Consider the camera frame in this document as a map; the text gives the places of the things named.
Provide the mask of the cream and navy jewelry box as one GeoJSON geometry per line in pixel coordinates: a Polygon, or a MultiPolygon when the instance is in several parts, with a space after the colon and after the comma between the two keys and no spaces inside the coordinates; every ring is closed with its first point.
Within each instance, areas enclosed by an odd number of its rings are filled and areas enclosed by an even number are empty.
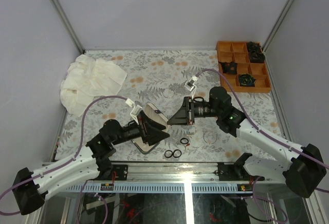
{"type": "MultiPolygon", "coordinates": [[[[148,103],[143,108],[144,113],[154,120],[155,122],[163,125],[166,129],[163,132],[168,133],[170,126],[167,125],[169,120],[154,104],[148,103]]],[[[132,143],[137,147],[137,149],[144,155],[149,154],[153,149],[155,149],[160,142],[155,143],[154,145],[148,145],[144,143],[141,138],[136,138],[132,140],[132,143]]]]}

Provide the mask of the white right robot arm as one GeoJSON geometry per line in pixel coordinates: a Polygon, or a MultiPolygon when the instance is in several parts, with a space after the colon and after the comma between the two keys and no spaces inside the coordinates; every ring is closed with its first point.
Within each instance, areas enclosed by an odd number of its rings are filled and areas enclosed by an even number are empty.
{"type": "Polygon", "coordinates": [[[246,180],[251,175],[273,177],[296,195],[309,198],[325,177],[326,167],[316,146],[285,140],[256,124],[232,105],[231,96],[223,87],[212,88],[208,101],[202,97],[188,97],[187,104],[190,125],[195,118],[216,117],[216,124],[223,132],[252,143],[275,158],[275,162],[261,166],[254,157],[248,156],[234,167],[238,179],[246,180]]]}

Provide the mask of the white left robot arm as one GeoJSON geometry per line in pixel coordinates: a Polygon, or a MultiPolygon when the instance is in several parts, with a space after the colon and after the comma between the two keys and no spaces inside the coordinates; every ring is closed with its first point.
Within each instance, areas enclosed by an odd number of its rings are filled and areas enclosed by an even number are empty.
{"type": "Polygon", "coordinates": [[[128,124],[121,126],[117,120],[109,119],[95,137],[80,144],[72,155],[34,171],[23,168],[17,173],[12,192],[19,214],[36,211],[53,195],[79,182],[109,179],[113,173],[109,158],[116,152],[115,145],[134,139],[154,145],[170,136],[167,127],[149,118],[141,106],[127,98],[124,101],[132,107],[128,124]]]}

